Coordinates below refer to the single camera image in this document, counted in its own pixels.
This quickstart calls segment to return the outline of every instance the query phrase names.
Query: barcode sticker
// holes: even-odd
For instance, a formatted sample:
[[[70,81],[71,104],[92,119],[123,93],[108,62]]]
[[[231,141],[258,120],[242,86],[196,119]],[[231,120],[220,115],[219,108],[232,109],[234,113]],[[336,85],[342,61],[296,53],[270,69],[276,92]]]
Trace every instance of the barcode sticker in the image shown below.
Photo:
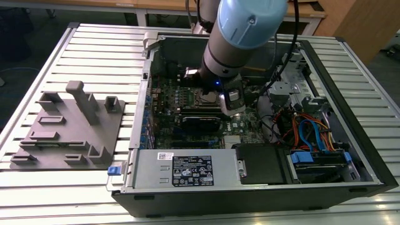
[[[124,3],[116,3],[118,6],[128,6],[128,7],[134,7],[134,4],[124,4]]]
[[[172,160],[174,152],[159,152],[158,160]]]
[[[310,16],[311,16],[311,17],[322,17],[322,18],[326,17],[326,15],[318,15],[318,14],[311,14]]]

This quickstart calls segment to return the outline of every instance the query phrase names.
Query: wooden table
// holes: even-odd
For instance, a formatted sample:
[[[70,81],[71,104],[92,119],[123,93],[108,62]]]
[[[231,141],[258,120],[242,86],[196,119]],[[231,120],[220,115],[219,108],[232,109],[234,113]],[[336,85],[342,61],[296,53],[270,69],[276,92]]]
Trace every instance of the wooden table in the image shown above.
[[[184,0],[0,0],[0,6],[136,13],[139,26],[143,27],[148,26],[148,14],[187,15]],[[196,4],[192,0],[190,0],[190,10],[195,15]],[[327,13],[315,11],[311,4],[300,4],[300,22],[307,23],[303,35],[314,35],[326,17]],[[292,3],[284,21],[295,21]]]
[[[290,7],[287,16],[284,17],[284,21],[294,22],[295,7],[292,2],[290,2],[288,4]],[[139,26],[147,26],[147,14],[188,15],[186,11],[184,0],[138,0],[138,4],[135,7],[138,8],[136,13]],[[190,10],[191,12],[196,12],[196,4],[192,0],[190,0]],[[326,17],[327,13],[316,11],[310,3],[300,4],[300,22],[307,23],[303,35],[314,35],[314,32],[319,27],[320,21]]]

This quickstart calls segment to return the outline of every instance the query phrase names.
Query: warning label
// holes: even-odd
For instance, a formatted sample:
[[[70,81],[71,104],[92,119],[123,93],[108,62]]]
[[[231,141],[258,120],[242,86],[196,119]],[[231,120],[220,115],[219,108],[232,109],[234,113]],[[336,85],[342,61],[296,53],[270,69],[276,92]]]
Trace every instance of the warning label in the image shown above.
[[[214,186],[211,156],[172,157],[172,185]]]

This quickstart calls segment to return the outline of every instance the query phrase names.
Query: black cable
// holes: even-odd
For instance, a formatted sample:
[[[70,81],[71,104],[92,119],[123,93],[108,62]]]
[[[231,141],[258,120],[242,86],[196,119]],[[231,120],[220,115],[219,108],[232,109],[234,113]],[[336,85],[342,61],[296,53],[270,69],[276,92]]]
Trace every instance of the black cable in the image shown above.
[[[284,68],[288,65],[288,62],[290,62],[290,59],[291,59],[291,55],[292,55],[295,47],[296,47],[298,33],[299,33],[299,23],[300,23],[299,0],[294,0],[294,5],[295,5],[295,34],[294,34],[292,44],[291,44],[290,50],[288,50],[288,56],[287,56],[286,61],[284,61],[283,65],[282,65],[279,73],[272,78],[272,80],[271,80],[270,84],[267,85],[267,87],[264,88],[263,92],[266,92],[271,88],[271,86],[274,85],[274,83],[280,78],[280,75],[283,73]]]
[[[276,123],[272,125],[272,130],[274,130],[274,127],[276,126]],[[271,135],[271,140],[270,140],[270,143],[272,142],[272,139],[274,139],[274,134]]]
[[[196,9],[198,9],[198,23],[202,24],[202,16],[200,16],[200,0],[196,1]]]
[[[275,58],[276,58],[276,54],[278,54],[276,45],[278,45],[278,33],[275,33],[275,35],[274,35],[274,56],[272,56],[272,63],[270,65],[267,71],[272,69],[272,65],[275,64]]]
[[[192,29],[192,15],[191,15],[191,9],[190,9],[190,0],[186,0],[186,8],[187,8],[187,12],[188,12],[190,28]]]

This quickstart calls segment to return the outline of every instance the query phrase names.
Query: floor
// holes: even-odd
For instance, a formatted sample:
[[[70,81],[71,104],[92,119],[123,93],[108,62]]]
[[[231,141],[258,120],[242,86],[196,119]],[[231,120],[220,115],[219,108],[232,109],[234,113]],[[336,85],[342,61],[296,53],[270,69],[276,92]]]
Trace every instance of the floor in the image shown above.
[[[0,71],[15,67],[40,69],[70,22],[114,25],[127,25],[127,23],[130,25],[136,24],[135,15],[107,12],[56,10],[56,18],[51,19],[44,9],[32,9],[30,10],[30,18],[35,30],[26,35],[26,40],[31,47],[32,55],[19,62],[7,62],[0,59]],[[175,15],[163,16],[162,18],[151,15],[150,25],[156,27],[190,27],[188,18]],[[400,61],[388,58],[386,54],[380,52],[368,68],[395,102],[400,105]],[[0,72],[0,78],[6,82],[0,87],[0,131],[7,124],[36,75],[38,72],[32,69],[16,69]]]

